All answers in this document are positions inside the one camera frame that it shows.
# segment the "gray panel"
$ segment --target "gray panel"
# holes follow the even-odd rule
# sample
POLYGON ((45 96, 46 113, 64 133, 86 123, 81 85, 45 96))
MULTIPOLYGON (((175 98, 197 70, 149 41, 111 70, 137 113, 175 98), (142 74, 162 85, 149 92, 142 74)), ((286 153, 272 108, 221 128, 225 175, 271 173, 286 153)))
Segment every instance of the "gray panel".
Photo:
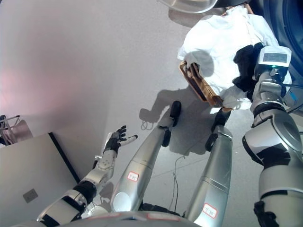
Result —
POLYGON ((25 193, 23 195, 23 198, 25 200, 25 202, 29 203, 32 200, 34 200, 35 198, 38 197, 38 194, 36 193, 36 191, 34 189, 29 190, 27 193, 25 193))

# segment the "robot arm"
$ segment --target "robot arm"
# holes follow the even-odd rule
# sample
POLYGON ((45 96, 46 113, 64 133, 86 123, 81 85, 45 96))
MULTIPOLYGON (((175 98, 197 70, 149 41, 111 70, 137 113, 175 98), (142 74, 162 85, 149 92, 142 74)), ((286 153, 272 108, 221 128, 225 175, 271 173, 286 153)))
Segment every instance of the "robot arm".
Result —
POLYGON ((37 218, 47 227, 67 224, 81 219, 88 204, 100 192, 105 183, 113 176, 115 160, 120 146, 126 145, 137 135, 125 138, 126 126, 110 133, 102 156, 95 156, 93 169, 71 190, 48 206, 37 218))
POLYGON ((247 153, 264 166, 259 179, 260 201, 254 208, 262 227, 297 227, 303 223, 302 142, 281 97, 290 57, 286 47, 261 50, 250 109, 255 119, 243 137, 247 153))

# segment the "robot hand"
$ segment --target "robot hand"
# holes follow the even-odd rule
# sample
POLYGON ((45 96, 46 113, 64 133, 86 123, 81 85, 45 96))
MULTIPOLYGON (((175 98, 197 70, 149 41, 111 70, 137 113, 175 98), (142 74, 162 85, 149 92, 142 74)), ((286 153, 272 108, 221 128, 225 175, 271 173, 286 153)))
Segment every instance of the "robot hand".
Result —
POLYGON ((126 136, 126 125, 122 126, 115 132, 111 132, 107 136, 107 142, 104 147, 104 151, 114 150, 118 154, 119 147, 129 144, 138 138, 137 135, 125 138, 126 136))

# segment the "concrete floor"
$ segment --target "concrete floor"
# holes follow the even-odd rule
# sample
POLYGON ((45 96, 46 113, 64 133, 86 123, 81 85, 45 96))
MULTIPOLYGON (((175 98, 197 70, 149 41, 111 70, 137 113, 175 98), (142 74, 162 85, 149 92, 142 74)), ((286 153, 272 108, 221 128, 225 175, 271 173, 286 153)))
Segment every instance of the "concrete floor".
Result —
MULTIPOLYGON (((177 51, 190 29, 183 25, 191 24, 183 19, 155 0, 2 1, 1 113, 21 115, 33 136, 54 132, 80 177, 107 133, 126 124, 139 138, 120 149, 110 189, 149 129, 181 101, 179 125, 160 150, 144 201, 169 207, 175 160, 186 154, 176 172, 183 213, 207 162, 204 144, 214 118, 178 70, 177 51)), ((227 123, 234 139, 224 227, 258 226, 253 204, 262 168, 241 144, 252 120, 239 110, 227 123)))

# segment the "wire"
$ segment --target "wire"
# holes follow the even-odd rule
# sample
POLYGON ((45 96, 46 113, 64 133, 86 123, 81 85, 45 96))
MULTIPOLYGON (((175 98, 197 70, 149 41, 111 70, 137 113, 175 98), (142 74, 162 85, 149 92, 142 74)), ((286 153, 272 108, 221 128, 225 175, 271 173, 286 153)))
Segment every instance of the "wire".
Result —
POLYGON ((283 86, 286 86, 286 87, 296 87, 296 88, 301 88, 303 89, 303 86, 301 85, 297 85, 297 84, 282 84, 283 86))
POLYGON ((177 208, 177 202, 178 202, 178 196, 179 196, 179 185, 178 185, 178 182, 177 182, 177 178, 176 178, 176 165, 177 165, 177 161, 181 158, 184 158, 185 159, 185 156, 181 156, 181 157, 178 157, 175 161, 175 168, 174 168, 174 172, 172 173, 173 174, 173 177, 174 177, 174 188, 173 188, 173 194, 172 194, 172 199, 171 199, 171 203, 170 203, 170 206, 169 206, 169 210, 172 206, 172 203, 174 201, 174 197, 175 197, 175 186, 177 186, 177 196, 176 196, 176 203, 175 203, 175 209, 174 209, 174 212, 176 212, 176 208, 177 208))
POLYGON ((301 105, 297 106, 297 107, 294 107, 294 108, 292 108, 292 109, 288 109, 288 110, 287 110, 287 113, 290 114, 290 113, 292 113, 292 112, 295 112, 295 111, 301 109, 302 107, 303 107, 303 103, 302 103, 301 105))
POLYGON ((177 185, 177 196, 176 196, 176 203, 175 203, 175 209, 174 209, 174 212, 176 212, 177 203, 178 203, 178 196, 179 196, 179 186, 178 186, 178 182, 177 182, 177 179, 176 179, 176 174, 173 173, 173 175, 174 175, 174 179, 175 179, 176 185, 177 185))

